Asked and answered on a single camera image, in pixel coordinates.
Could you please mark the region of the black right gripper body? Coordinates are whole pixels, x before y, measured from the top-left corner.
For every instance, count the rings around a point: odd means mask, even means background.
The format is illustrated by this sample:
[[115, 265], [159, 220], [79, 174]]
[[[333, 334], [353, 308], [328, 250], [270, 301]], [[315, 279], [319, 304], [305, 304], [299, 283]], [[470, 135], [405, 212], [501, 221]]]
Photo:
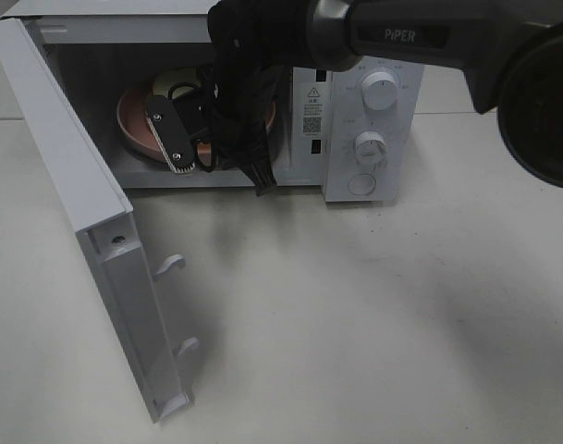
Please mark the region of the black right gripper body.
[[275, 65], [244, 69], [236, 63], [196, 68], [205, 90], [212, 147], [250, 180], [258, 194], [276, 187], [266, 119], [283, 71]]

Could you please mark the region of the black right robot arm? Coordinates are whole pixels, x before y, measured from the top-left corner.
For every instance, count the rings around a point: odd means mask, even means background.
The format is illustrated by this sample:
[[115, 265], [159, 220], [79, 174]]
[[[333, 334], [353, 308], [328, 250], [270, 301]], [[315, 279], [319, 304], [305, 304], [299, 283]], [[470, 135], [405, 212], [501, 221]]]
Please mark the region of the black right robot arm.
[[460, 70], [512, 157], [563, 188], [563, 1], [220, 1], [207, 29], [207, 136], [258, 194], [275, 186], [264, 116], [282, 68], [364, 56]]

